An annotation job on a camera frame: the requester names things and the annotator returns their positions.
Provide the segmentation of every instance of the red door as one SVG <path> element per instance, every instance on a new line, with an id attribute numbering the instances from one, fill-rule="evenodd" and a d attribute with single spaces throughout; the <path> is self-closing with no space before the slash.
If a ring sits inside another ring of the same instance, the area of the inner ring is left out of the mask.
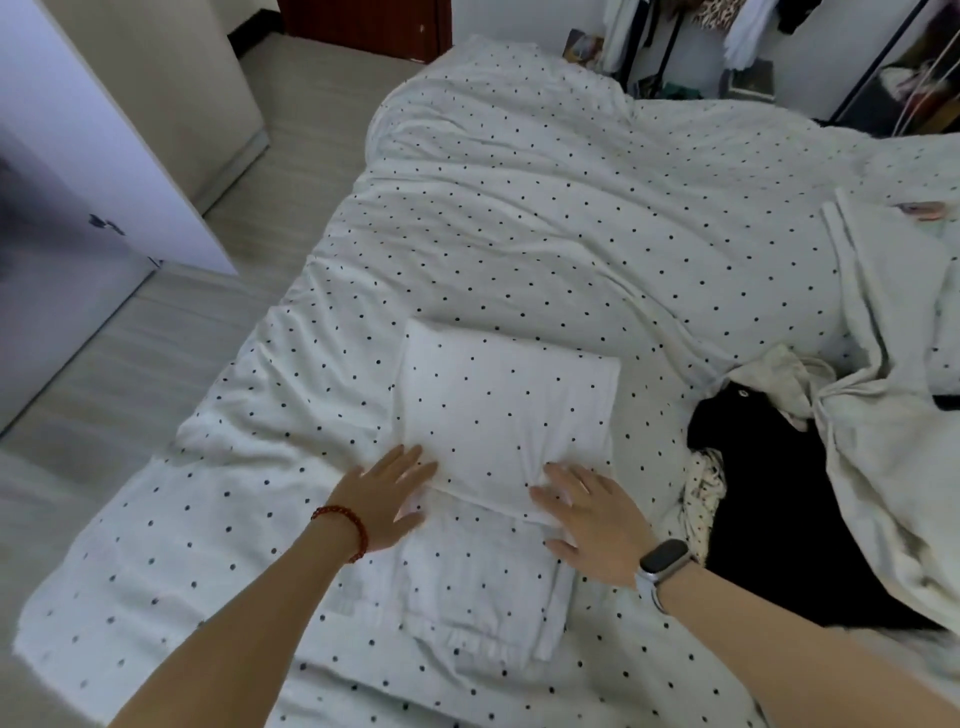
<path id="1" fill-rule="evenodd" d="M 450 47 L 450 0 L 279 0 L 291 36 L 431 62 Z"/>

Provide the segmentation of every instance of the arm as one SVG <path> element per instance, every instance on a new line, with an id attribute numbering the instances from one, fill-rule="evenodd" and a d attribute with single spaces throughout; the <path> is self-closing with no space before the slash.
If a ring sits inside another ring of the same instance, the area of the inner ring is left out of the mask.
<path id="1" fill-rule="evenodd" d="M 376 551 L 418 526 L 422 514 L 395 521 L 400 506 L 433 476 L 414 467 L 420 447 L 388 452 L 363 473 L 355 468 L 327 504 L 353 511 Z M 156 669 L 110 728 L 261 728 L 274 707 L 294 650 L 340 567 L 359 547 L 356 527 L 327 513 Z"/>
<path id="2" fill-rule="evenodd" d="M 640 558 L 657 544 L 623 489 L 578 466 L 545 468 L 570 505 L 541 488 L 534 502 L 576 540 L 548 541 L 585 575 L 634 586 Z M 960 725 L 960 711 L 899 668 L 740 589 L 696 564 L 660 587 L 660 602 L 747 687 L 779 728 L 929 728 Z"/>

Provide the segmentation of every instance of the bed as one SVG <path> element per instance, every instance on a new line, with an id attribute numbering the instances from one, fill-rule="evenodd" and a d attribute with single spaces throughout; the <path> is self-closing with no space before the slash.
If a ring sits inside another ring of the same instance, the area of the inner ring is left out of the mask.
<path id="1" fill-rule="evenodd" d="M 679 535 L 684 427 L 722 374 L 778 342 L 853 366 L 820 205 L 837 187 L 892 204 L 955 201 L 958 186 L 950 136 L 640 103 L 534 46 L 461 44 L 381 105 L 367 170 L 301 275 L 29 599 L 14 648 L 110 720 L 383 450 L 412 316 L 618 357 L 612 466 Z M 957 363 L 929 353 L 941 376 Z M 368 723 L 764 724 L 676 621 L 581 577 L 553 659 L 521 671 L 322 604 L 268 724 Z"/>

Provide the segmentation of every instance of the red beaded bracelet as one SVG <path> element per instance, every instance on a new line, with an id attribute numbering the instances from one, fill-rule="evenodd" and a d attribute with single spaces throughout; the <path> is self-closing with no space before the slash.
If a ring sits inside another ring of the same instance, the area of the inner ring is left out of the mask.
<path id="1" fill-rule="evenodd" d="M 353 558 L 347 561 L 347 563 L 352 564 L 353 562 L 362 559 L 364 554 L 367 553 L 367 546 L 370 545 L 370 537 L 367 535 L 367 528 L 364 526 L 363 522 L 360 521 L 360 518 L 345 506 L 325 505 L 313 512 L 313 515 L 310 517 L 310 521 L 313 521 L 315 518 L 324 513 L 339 513 L 341 516 L 346 516 L 349 518 L 353 525 L 357 527 L 357 532 L 360 534 L 360 550 L 357 551 L 353 555 Z"/>

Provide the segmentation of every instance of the smartwatch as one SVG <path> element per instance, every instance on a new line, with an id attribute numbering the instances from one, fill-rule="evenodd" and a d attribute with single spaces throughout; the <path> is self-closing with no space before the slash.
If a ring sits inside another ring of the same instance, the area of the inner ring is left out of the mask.
<path id="1" fill-rule="evenodd" d="M 677 571 L 695 561 L 686 541 L 668 539 L 649 551 L 640 559 L 640 568 L 636 570 L 636 590 L 641 595 L 650 596 L 654 605 L 666 614 L 660 598 L 657 596 L 657 586 L 673 576 Z"/>

